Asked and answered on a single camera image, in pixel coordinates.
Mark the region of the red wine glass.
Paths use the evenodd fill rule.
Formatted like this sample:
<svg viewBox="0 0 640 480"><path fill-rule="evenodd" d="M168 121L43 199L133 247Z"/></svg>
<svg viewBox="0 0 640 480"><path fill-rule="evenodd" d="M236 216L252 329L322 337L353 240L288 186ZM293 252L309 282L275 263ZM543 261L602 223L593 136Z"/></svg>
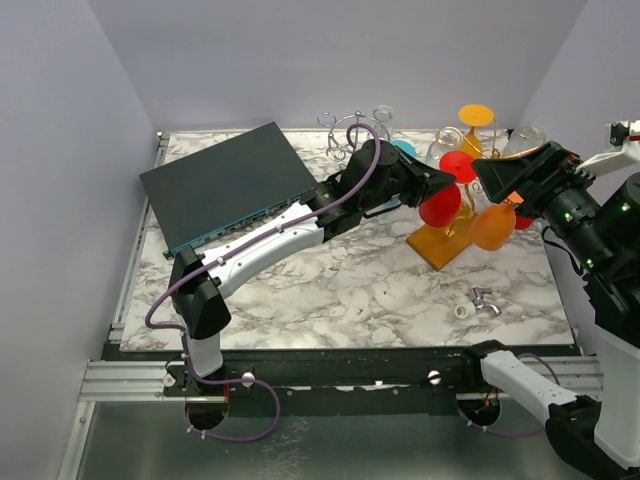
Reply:
<svg viewBox="0 0 640 480"><path fill-rule="evenodd" d="M516 216L515 229L516 230L527 230L534 223L532 218Z"/></svg>
<svg viewBox="0 0 640 480"><path fill-rule="evenodd" d="M460 185L467 187L476 179L472 160L473 157L463 151L451 151L440 158L439 170L453 175L455 181L420 205L419 215L426 225L443 228L456 218L462 205Z"/></svg>

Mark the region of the orange wine glass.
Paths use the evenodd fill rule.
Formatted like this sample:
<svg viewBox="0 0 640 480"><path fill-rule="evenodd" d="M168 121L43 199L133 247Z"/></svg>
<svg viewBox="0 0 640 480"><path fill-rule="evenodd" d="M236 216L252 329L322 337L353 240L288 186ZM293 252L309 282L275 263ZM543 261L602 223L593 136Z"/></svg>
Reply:
<svg viewBox="0 0 640 480"><path fill-rule="evenodd" d="M519 203L506 201L485 209L469 228L471 242L486 251L499 250L515 230L519 206Z"/></svg>

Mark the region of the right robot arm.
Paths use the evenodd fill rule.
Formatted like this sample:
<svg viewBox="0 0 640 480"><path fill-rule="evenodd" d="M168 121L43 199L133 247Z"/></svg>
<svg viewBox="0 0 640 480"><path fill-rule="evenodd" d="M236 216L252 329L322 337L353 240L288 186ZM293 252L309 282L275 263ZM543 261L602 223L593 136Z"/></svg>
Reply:
<svg viewBox="0 0 640 480"><path fill-rule="evenodd" d="M543 425L556 454L590 478L638 478L639 175L599 204L587 190L596 169L553 141L514 159L476 159L472 167L491 202L517 193L517 213L546 220L583 267L603 378L600 399L578 395L487 341L468 348L462 384L509 395Z"/></svg>

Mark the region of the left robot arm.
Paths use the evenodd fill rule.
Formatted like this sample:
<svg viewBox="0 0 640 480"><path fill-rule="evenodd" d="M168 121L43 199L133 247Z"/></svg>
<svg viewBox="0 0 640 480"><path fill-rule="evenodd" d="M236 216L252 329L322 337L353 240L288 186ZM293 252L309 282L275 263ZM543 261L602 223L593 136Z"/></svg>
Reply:
<svg viewBox="0 0 640 480"><path fill-rule="evenodd" d="M269 223L223 247L198 254L188 247L175 258L171 299L184 322L191 367L187 382L201 395L222 380L220 333L231 320L225 303L264 270L307 248L332 240L392 199L416 208L453 185L434 169L387 141L366 141L341 171L320 182Z"/></svg>

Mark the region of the blue wine glass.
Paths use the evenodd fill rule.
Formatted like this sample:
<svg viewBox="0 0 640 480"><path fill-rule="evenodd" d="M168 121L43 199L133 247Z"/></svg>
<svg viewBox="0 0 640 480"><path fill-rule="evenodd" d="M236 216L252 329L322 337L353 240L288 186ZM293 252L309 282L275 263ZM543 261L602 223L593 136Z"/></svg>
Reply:
<svg viewBox="0 0 640 480"><path fill-rule="evenodd" d="M399 148L400 150L402 150L405 154L411 156L411 157L415 157L416 156L416 148L414 145L412 145L411 143L405 141L405 140L392 140L391 144L394 145L395 147Z"/></svg>

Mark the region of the clear ribbed wine glass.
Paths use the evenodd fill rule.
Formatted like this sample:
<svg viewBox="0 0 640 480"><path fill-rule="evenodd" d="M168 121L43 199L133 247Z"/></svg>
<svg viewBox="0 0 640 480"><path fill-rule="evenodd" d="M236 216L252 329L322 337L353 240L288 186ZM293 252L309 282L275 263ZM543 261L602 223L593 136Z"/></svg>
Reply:
<svg viewBox="0 0 640 480"><path fill-rule="evenodd" d="M439 161L445 154L458 151L462 146L464 134L456 127L445 126L436 132L435 140L429 146L426 158Z"/></svg>

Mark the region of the yellow wine glass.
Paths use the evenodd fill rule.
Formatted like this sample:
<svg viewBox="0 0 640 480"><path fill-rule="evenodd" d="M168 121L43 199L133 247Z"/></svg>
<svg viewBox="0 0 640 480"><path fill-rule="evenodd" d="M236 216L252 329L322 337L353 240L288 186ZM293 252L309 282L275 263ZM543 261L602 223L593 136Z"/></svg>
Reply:
<svg viewBox="0 0 640 480"><path fill-rule="evenodd" d="M460 108L458 117L468 127L468 131L463 134L460 150L473 159L481 158L483 147L476 130L490 125L495 120L493 110L482 104L467 104Z"/></svg>

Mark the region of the clear glass on silver rack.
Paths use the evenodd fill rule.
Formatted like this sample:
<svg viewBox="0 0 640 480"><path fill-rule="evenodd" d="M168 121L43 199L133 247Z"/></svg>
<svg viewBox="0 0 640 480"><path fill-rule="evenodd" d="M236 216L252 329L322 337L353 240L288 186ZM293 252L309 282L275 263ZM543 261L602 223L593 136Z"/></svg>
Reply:
<svg viewBox="0 0 640 480"><path fill-rule="evenodd" d="M373 109L374 130L381 140L391 141L393 138L392 121L395 110L388 105L379 105Z"/></svg>

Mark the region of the chrome faucet tap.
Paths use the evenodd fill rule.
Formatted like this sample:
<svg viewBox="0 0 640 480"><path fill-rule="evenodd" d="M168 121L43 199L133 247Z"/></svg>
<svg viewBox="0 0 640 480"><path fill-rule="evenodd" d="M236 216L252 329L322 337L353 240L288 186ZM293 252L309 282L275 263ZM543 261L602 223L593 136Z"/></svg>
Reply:
<svg viewBox="0 0 640 480"><path fill-rule="evenodd" d="M492 288L472 287L469 290L469 299L476 312L490 312L497 317L502 314L502 309L494 302L488 300L488 296L494 293Z"/></svg>

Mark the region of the black mounting rail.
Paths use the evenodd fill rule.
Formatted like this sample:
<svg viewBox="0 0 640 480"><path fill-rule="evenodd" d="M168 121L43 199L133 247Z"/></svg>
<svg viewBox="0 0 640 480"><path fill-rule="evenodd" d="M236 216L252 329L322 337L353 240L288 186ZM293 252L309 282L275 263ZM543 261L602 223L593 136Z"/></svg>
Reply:
<svg viewBox="0 0 640 480"><path fill-rule="evenodd" d="M167 364L164 395L262 416L454 415L456 398L489 392L464 347L227 350L203 384L178 360Z"/></svg>

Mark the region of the black network switch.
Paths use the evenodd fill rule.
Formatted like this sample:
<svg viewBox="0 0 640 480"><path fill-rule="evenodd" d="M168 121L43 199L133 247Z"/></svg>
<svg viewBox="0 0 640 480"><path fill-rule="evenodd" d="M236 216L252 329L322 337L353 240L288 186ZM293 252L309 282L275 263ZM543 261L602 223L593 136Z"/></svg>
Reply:
<svg viewBox="0 0 640 480"><path fill-rule="evenodd" d="M140 180L169 259L278 211L317 185L274 122L158 166Z"/></svg>

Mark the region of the aluminium frame rail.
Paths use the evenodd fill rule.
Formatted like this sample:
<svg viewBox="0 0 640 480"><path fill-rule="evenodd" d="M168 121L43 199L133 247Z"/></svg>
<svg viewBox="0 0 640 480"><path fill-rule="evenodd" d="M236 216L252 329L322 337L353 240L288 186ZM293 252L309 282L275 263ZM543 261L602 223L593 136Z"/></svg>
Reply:
<svg viewBox="0 0 640 480"><path fill-rule="evenodd" d="M165 394L163 361L89 361L81 382L80 402L226 403L224 396Z"/></svg>

